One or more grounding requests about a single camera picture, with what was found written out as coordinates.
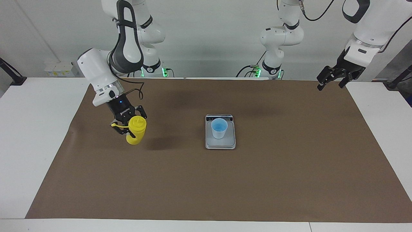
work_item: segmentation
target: plastic cup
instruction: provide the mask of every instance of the plastic cup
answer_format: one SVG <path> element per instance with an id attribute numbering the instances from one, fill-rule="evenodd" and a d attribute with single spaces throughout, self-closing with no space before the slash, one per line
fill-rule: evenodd
<path id="1" fill-rule="evenodd" d="M 222 118 L 217 118 L 212 121 L 212 135 L 215 139 L 221 139 L 227 131 L 227 121 Z"/>

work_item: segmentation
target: green led light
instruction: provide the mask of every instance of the green led light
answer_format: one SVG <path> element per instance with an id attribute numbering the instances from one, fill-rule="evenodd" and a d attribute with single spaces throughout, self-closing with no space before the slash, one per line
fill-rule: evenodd
<path id="1" fill-rule="evenodd" d="M 279 70 L 278 79 L 281 79 L 281 78 L 282 78 L 282 75 L 281 75 L 281 74 L 282 74 L 282 69 Z"/>
<path id="2" fill-rule="evenodd" d="M 163 71 L 163 76 L 164 76 L 164 77 L 169 76 L 169 74 L 168 74 L 168 72 L 167 72 L 167 70 L 166 70 L 165 68 L 162 68 L 162 71 Z"/>
<path id="3" fill-rule="evenodd" d="M 257 74 L 255 74 L 256 78 L 260 77 L 260 73 L 262 72 L 262 70 L 260 68 L 257 69 Z"/>

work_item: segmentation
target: black stand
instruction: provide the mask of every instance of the black stand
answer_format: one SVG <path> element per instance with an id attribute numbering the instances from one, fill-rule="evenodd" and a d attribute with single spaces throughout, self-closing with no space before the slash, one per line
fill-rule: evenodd
<path id="1" fill-rule="evenodd" d="M 25 76 L 18 76 L 16 75 L 11 68 L 9 67 L 8 63 L 4 61 L 3 59 L 0 58 L 0 67 L 13 79 L 13 82 L 10 84 L 10 86 L 13 85 L 22 85 L 27 77 Z"/>
<path id="2" fill-rule="evenodd" d="M 387 87 L 394 89 L 398 86 L 399 82 L 401 82 L 406 76 L 408 76 L 412 72 L 412 65 L 409 66 L 405 71 L 403 71 L 397 78 L 393 81 L 387 83 Z"/>

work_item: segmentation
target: yellow strap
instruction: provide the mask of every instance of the yellow strap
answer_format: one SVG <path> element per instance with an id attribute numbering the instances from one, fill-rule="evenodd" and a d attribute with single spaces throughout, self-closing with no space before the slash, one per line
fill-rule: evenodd
<path id="1" fill-rule="evenodd" d="M 121 126 L 121 125 L 118 125 L 118 124 L 115 124 L 115 123 L 112 123 L 111 126 L 112 127 L 117 126 L 117 127 L 120 127 L 120 128 L 129 128 L 128 126 Z"/>

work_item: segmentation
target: white wall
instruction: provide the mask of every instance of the white wall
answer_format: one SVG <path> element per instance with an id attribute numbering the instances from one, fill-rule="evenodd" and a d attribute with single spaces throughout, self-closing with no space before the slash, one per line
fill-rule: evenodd
<path id="1" fill-rule="evenodd" d="M 307 0 L 307 15 L 317 17 L 329 1 Z M 260 32 L 282 25 L 276 0 L 147 3 L 167 33 L 166 41 L 157 45 L 160 58 L 174 69 L 176 76 L 234 76 L 241 67 L 256 63 L 264 52 Z M 285 79 L 315 80 L 325 65 L 335 64 L 355 28 L 344 19 L 342 3 L 343 0 L 336 0 L 319 21 L 309 22 L 302 17 L 304 41 L 283 49 Z M 374 78 L 407 44 L 411 34 L 412 26 L 406 25 L 388 50 L 375 57 L 361 80 Z M 73 62 L 90 47 L 110 50 L 116 39 L 116 27 L 103 13 L 100 0 L 0 2 L 1 56 L 27 76 L 45 76 L 45 61 Z"/>

